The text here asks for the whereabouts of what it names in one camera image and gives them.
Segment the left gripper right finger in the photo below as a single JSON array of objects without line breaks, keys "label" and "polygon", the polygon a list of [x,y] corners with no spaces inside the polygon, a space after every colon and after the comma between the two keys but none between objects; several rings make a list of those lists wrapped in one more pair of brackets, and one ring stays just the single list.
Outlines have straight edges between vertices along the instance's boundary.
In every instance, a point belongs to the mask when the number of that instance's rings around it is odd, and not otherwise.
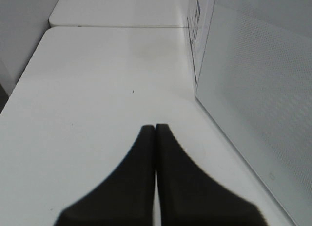
[{"label": "left gripper right finger", "polygon": [[167,124],[156,126],[156,175],[163,226],[265,226],[258,208],[208,176]]}]

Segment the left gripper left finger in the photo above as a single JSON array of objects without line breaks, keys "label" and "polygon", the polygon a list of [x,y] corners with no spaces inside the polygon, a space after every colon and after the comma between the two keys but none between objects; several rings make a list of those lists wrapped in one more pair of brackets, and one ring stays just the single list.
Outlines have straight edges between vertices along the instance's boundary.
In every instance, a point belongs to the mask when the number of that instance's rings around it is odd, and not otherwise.
[{"label": "left gripper left finger", "polygon": [[155,128],[144,125],[127,155],[94,190],[64,209],[57,226],[151,226]]}]

